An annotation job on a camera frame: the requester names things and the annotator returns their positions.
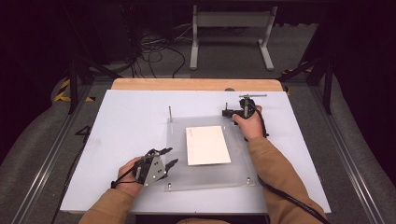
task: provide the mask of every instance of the person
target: person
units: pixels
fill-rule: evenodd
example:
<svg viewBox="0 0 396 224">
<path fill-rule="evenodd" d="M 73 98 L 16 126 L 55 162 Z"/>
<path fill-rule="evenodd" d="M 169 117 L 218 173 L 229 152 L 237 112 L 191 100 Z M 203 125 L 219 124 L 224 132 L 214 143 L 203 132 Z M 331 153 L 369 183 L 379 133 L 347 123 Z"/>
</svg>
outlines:
<svg viewBox="0 0 396 224">
<path fill-rule="evenodd" d="M 262 111 L 259 105 L 257 105 L 257 109 L 260 112 Z M 291 163 L 267 138 L 263 137 L 262 121 L 258 113 L 255 112 L 249 119 L 243 119 L 234 114 L 233 120 L 238 123 L 242 134 L 247 139 L 248 153 L 259 178 L 274 188 L 287 192 L 326 217 L 323 209 L 309 198 L 303 181 L 297 175 Z M 138 160 L 139 158 L 134 158 L 122 166 L 119 170 L 119 176 L 128 171 Z M 134 177 L 127 175 L 122 181 L 133 182 Z M 137 183 L 127 183 L 118 184 L 115 189 L 108 189 L 85 213 L 79 223 L 124 223 L 128 211 L 133 206 L 134 199 L 138 196 L 142 187 Z M 268 189 L 263 189 L 263 198 L 267 205 L 271 223 L 321 223 L 299 206 Z M 220 224 L 227 222 L 189 218 L 188 220 L 180 220 L 178 223 Z"/>
</svg>

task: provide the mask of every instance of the black wall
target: black wall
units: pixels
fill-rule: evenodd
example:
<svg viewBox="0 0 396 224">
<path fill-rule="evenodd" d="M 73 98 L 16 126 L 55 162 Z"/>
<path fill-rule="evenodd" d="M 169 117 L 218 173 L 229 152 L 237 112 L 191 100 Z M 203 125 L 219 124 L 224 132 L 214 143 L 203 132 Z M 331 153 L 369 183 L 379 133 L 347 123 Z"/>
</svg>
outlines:
<svg viewBox="0 0 396 224">
<path fill-rule="evenodd" d="M 51 106 L 66 58 L 44 7 L 0 2 L 0 163 L 27 125 Z"/>
<path fill-rule="evenodd" d="M 396 185 L 396 5 L 349 10 L 349 37 L 336 56 L 344 97 L 376 159 Z"/>
</svg>

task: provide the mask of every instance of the tan sleeve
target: tan sleeve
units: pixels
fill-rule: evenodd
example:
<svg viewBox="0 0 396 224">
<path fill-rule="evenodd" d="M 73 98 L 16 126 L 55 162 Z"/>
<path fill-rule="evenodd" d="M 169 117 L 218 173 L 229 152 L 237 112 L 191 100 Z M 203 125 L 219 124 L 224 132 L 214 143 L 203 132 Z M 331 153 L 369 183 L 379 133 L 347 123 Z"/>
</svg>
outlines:
<svg viewBox="0 0 396 224">
<path fill-rule="evenodd" d="M 118 189 L 108 189 L 79 223 L 124 224 L 133 203 L 131 195 Z"/>
<path fill-rule="evenodd" d="M 180 220 L 177 224 L 230 224 L 226 221 L 215 220 L 215 219 L 203 219 L 203 218 L 186 218 Z"/>
<path fill-rule="evenodd" d="M 257 174 L 265 183 L 285 191 L 326 217 L 323 209 L 309 198 L 303 181 L 291 163 L 270 141 L 264 137 L 255 138 L 248 142 L 247 147 Z M 294 203 L 267 189 L 263 190 L 263 194 L 271 223 L 321 223 Z"/>
</svg>

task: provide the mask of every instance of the paper sheet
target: paper sheet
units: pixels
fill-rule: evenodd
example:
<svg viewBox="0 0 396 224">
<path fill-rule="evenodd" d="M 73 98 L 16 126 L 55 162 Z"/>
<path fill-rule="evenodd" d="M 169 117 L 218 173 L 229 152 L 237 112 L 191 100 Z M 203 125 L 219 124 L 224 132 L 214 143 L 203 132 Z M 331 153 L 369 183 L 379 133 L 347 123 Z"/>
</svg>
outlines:
<svg viewBox="0 0 396 224">
<path fill-rule="evenodd" d="M 231 162 L 220 126 L 186 128 L 189 165 Z"/>
</svg>

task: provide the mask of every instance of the metal rod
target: metal rod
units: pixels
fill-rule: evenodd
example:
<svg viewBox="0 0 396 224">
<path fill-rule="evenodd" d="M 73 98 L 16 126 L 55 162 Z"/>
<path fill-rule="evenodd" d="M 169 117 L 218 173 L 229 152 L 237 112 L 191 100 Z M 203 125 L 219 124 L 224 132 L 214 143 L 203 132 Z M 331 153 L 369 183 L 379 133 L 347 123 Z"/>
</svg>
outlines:
<svg viewBox="0 0 396 224">
<path fill-rule="evenodd" d="M 267 94 L 261 94 L 261 95 L 249 95 L 249 94 L 246 94 L 246 95 L 239 95 L 239 97 L 266 97 L 266 96 L 268 96 Z"/>
<path fill-rule="evenodd" d="M 169 106 L 169 121 L 170 121 L 170 122 L 173 122 L 171 106 Z"/>
</svg>

